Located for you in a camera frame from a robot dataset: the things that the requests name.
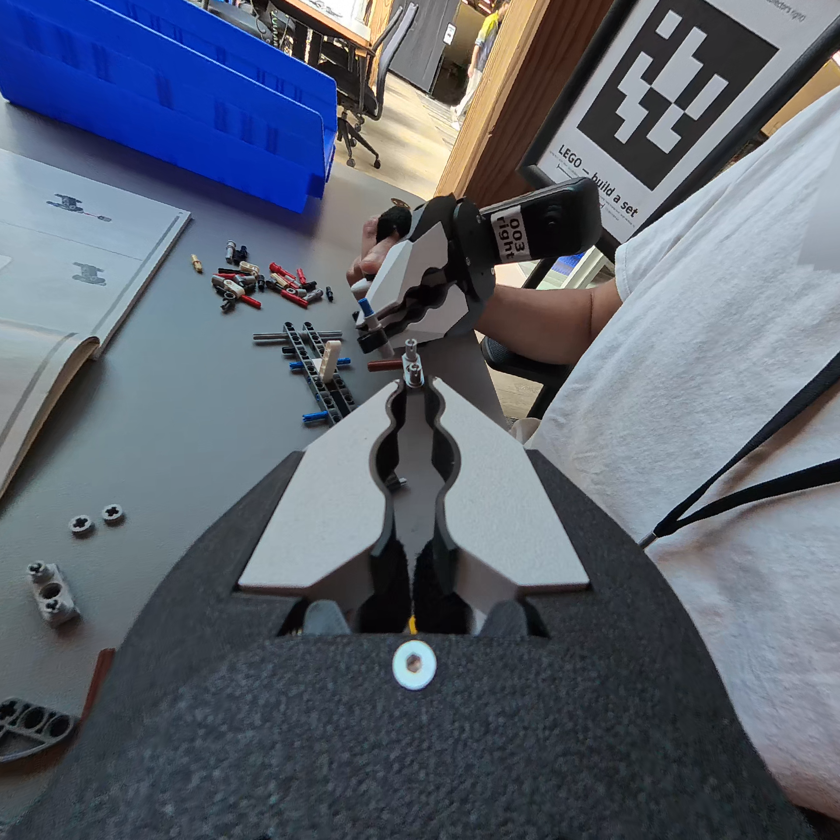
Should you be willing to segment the dark cabinet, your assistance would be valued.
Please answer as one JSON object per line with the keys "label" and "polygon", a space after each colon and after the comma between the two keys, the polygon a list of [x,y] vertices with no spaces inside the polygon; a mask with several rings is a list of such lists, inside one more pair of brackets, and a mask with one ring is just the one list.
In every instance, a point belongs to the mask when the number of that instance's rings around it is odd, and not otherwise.
{"label": "dark cabinet", "polygon": [[446,47],[444,37],[454,23],[460,1],[414,1],[412,26],[395,53],[390,72],[430,93]]}

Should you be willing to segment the black beam lego assembly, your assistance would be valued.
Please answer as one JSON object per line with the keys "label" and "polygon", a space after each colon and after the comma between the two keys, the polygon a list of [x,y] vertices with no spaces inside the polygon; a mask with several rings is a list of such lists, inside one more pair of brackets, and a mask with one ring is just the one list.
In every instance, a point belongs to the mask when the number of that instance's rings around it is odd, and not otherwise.
{"label": "black beam lego assembly", "polygon": [[[310,321],[297,330],[286,322],[280,332],[254,333],[252,340],[259,346],[279,345],[290,372],[306,382],[311,396],[317,404],[313,413],[305,413],[301,422],[306,427],[334,426],[355,410],[357,403],[342,374],[350,370],[353,362],[343,356],[341,331],[319,332]],[[333,353],[335,365],[330,376],[321,373],[322,361],[330,343],[337,343]]]}

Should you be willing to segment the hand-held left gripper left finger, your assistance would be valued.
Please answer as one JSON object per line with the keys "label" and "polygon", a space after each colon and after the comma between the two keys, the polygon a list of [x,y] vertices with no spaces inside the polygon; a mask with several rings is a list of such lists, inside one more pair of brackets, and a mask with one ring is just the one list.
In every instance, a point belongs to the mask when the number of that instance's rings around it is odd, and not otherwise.
{"label": "hand-held left gripper left finger", "polygon": [[396,380],[304,451],[238,588],[335,602],[363,633],[399,634],[411,615],[406,552],[386,480],[400,456],[407,389]]}

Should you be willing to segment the black mesh office chair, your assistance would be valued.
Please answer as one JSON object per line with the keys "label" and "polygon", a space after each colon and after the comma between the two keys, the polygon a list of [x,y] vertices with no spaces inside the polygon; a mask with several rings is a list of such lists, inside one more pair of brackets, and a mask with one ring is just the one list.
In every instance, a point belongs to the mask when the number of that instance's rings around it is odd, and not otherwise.
{"label": "black mesh office chair", "polygon": [[403,41],[413,26],[418,5],[410,2],[400,6],[392,15],[382,33],[356,60],[356,70],[341,67],[330,60],[323,60],[318,69],[335,81],[338,105],[338,138],[346,147],[349,167],[355,167],[354,147],[363,146],[374,156],[373,167],[382,166],[378,151],[361,133],[366,119],[379,121],[383,114],[385,80],[388,70]]}

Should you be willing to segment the person's right hand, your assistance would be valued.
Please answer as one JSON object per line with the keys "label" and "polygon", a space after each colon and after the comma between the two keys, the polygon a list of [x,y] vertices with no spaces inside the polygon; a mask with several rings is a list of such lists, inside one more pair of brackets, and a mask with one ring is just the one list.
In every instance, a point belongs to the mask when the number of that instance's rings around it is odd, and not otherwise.
{"label": "person's right hand", "polygon": [[378,216],[370,217],[364,222],[360,255],[356,257],[352,266],[346,272],[346,280],[349,286],[365,279],[367,276],[374,276],[382,266],[386,255],[401,239],[397,232],[393,232],[388,237],[378,241],[376,239],[378,224]]}

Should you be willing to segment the dark grey curved lego panel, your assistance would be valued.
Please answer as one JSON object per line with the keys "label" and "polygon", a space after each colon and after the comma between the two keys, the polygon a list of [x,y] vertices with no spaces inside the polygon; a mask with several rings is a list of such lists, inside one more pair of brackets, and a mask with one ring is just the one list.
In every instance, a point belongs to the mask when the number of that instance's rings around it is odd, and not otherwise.
{"label": "dark grey curved lego panel", "polygon": [[20,698],[1,702],[1,764],[29,759],[68,740],[78,717]]}

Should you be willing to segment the grey lego connector with brown axle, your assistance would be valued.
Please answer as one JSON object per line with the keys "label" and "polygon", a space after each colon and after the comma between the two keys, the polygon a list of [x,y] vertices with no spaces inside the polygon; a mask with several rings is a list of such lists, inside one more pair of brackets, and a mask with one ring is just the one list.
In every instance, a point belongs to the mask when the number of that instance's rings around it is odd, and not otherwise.
{"label": "grey lego connector with brown axle", "polygon": [[415,339],[405,341],[401,354],[396,353],[391,358],[368,361],[366,366],[370,372],[399,371],[409,388],[415,389],[425,385],[424,368]]}

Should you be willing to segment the black lego connector with blue pin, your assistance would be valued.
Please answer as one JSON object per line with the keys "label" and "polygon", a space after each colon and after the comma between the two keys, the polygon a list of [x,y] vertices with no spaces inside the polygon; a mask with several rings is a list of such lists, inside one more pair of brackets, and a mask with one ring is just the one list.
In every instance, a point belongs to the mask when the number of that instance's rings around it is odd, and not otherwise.
{"label": "black lego connector with blue pin", "polygon": [[377,351],[384,360],[393,359],[395,352],[391,341],[366,297],[359,300],[359,306],[362,321],[356,324],[356,328],[362,353],[371,354]]}

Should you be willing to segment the person in white shirt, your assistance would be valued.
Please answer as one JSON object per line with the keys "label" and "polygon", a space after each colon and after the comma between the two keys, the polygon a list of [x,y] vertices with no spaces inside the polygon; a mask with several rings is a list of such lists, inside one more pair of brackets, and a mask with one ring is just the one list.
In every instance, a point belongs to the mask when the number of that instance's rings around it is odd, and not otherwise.
{"label": "person in white shirt", "polygon": [[[636,541],[838,353],[834,89],[616,252],[622,305],[528,441]],[[741,723],[797,805],[838,819],[838,485],[656,541]]]}

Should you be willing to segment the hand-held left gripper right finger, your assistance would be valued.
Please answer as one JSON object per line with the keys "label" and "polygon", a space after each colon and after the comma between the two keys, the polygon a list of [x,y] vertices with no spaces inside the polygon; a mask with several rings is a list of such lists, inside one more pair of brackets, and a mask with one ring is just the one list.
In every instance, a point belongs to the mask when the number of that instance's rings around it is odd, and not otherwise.
{"label": "hand-held left gripper right finger", "polygon": [[443,380],[425,391],[443,486],[417,558],[416,629],[468,634],[503,602],[579,592],[590,578],[525,448]]}

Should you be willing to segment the wooden table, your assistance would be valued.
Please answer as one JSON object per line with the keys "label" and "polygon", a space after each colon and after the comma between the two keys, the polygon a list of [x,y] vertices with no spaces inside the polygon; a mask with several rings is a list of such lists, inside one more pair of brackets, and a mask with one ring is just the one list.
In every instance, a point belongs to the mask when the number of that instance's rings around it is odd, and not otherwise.
{"label": "wooden table", "polygon": [[295,23],[291,54],[315,67],[320,61],[324,38],[341,39],[350,45],[351,53],[367,57],[371,54],[370,32],[361,24],[320,10],[309,2],[271,1],[274,7]]}

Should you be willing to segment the person's right forearm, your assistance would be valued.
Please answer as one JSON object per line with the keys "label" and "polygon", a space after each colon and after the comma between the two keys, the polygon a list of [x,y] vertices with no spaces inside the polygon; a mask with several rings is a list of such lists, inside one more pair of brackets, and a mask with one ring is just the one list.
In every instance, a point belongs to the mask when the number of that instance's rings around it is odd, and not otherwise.
{"label": "person's right forearm", "polygon": [[622,303],[615,279],[587,289],[497,285],[475,331],[531,361],[574,364]]}

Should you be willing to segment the framed marker sign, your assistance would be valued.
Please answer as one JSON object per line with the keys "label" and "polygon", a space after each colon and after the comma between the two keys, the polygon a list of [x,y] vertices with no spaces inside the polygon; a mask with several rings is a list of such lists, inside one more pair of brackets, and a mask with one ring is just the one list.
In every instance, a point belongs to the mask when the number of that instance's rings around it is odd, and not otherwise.
{"label": "framed marker sign", "polygon": [[614,249],[707,184],[838,51],[838,1],[615,2],[520,163],[596,184]]}

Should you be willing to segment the blue plastic bin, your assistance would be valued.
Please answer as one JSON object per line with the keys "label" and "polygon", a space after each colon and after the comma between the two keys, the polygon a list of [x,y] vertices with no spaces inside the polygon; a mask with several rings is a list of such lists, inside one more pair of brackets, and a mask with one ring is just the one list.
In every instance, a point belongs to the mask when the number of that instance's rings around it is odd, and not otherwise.
{"label": "blue plastic bin", "polygon": [[237,27],[232,18],[221,18],[194,3],[102,1],[101,4],[318,113],[323,132],[322,179],[328,182],[338,131],[334,81],[252,32]]}
{"label": "blue plastic bin", "polygon": [[322,118],[102,2],[2,2],[5,99],[301,213]]}

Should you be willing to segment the grey lego connector block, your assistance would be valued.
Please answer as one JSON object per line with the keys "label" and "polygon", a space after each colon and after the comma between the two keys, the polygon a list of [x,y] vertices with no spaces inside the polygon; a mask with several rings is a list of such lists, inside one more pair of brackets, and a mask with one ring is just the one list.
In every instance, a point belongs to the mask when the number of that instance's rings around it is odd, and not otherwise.
{"label": "grey lego connector block", "polygon": [[28,580],[38,611],[52,628],[81,618],[68,582],[56,563],[34,562]]}

